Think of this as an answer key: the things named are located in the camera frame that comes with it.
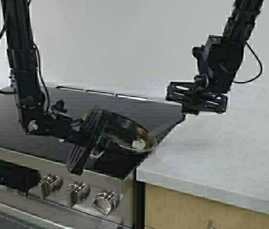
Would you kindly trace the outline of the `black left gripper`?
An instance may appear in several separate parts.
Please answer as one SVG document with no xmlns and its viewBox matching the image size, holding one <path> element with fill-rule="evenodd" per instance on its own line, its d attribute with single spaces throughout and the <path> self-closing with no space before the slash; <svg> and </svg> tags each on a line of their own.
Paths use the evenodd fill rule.
<svg viewBox="0 0 269 229">
<path fill-rule="evenodd" d="M 84 118 L 76 120 L 65 115 L 55 119 L 43 115 L 26 120 L 26 134 L 52 136 L 72 143 L 65 165 L 69 173 L 80 176 L 92 149 L 89 143 L 97 142 L 111 117 L 110 111 L 100 107 L 94 107 Z"/>
</svg>

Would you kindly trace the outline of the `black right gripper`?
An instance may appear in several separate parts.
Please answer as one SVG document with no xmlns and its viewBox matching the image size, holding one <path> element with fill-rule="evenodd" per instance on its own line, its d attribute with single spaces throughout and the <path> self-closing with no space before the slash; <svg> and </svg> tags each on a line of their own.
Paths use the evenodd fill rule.
<svg viewBox="0 0 269 229">
<path fill-rule="evenodd" d="M 185 114 L 213 112 L 222 114 L 227 109 L 228 97 L 243 55 L 244 43 L 229 42 L 221 36 L 209 35 L 204 45 L 192 49 L 197 59 L 200 76 L 208 78 L 207 91 L 213 93 L 196 94 L 195 83 L 171 82 L 166 90 L 166 100 L 182 103 Z"/>
</svg>

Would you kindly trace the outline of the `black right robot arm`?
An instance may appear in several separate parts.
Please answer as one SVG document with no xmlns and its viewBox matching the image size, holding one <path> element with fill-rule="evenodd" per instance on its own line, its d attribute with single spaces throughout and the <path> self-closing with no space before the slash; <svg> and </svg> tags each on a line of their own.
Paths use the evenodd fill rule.
<svg viewBox="0 0 269 229">
<path fill-rule="evenodd" d="M 171 82 L 166 92 L 167 101 L 181 104 L 181 113 L 226 111 L 226 94 L 241 67 L 262 4 L 261 0 L 235 1 L 223 34 L 209 35 L 204 45 L 193 47 L 199 74 L 192 83 Z"/>
</svg>

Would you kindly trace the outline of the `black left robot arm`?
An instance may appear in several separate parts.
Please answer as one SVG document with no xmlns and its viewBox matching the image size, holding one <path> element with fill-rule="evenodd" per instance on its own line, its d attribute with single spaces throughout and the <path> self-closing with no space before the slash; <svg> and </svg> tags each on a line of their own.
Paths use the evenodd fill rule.
<svg viewBox="0 0 269 229">
<path fill-rule="evenodd" d="M 81 175 L 112 114 L 94 107 L 85 119 L 74 120 L 66 114 L 63 100 L 44 108 L 49 97 L 38 79 L 40 55 L 34 47 L 28 1 L 3 0 L 1 7 L 19 122 L 27 135 L 53 136 L 71 143 L 65 166 L 70 173 Z"/>
</svg>

